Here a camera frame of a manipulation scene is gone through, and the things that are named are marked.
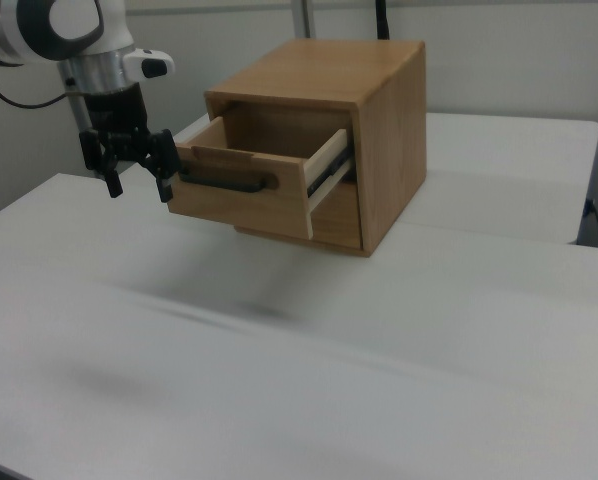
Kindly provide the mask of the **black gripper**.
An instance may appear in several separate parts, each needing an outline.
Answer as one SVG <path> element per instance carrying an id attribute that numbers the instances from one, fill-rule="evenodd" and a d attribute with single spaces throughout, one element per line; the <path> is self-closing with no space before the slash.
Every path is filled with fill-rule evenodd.
<path id="1" fill-rule="evenodd" d="M 117 198 L 123 193 L 118 160 L 138 162 L 155 177 L 160 201 L 168 203 L 180 158 L 169 130 L 149 132 L 140 86 L 85 95 L 84 101 L 90 126 L 81 130 L 79 141 L 86 168 L 106 183 L 111 198 Z"/>

